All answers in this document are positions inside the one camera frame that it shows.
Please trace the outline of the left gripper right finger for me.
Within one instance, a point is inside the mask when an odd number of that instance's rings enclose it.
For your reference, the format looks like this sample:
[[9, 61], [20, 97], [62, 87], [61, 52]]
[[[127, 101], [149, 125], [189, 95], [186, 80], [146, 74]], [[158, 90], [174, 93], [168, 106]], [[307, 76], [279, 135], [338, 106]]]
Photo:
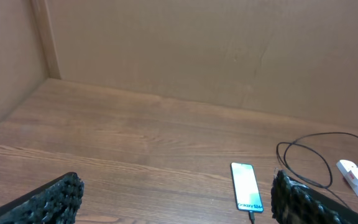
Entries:
[[279, 224], [358, 224], [358, 213], [279, 170], [271, 189], [272, 218]]

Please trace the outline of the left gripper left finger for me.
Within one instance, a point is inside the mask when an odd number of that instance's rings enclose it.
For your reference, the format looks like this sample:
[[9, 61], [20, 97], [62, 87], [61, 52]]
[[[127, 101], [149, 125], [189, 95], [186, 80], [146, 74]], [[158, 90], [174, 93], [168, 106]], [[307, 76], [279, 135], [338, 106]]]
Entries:
[[74, 223], [84, 189], [77, 173], [68, 172], [1, 206], [0, 223]]

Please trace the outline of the Samsung Galaxy smartphone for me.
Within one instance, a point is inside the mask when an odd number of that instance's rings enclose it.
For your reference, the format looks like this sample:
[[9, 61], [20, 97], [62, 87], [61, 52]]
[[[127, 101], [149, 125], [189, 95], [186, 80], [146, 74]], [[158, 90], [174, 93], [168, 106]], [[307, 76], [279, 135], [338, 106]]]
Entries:
[[262, 213], [264, 206], [257, 185], [254, 167], [250, 164], [232, 162], [231, 174], [237, 209]]

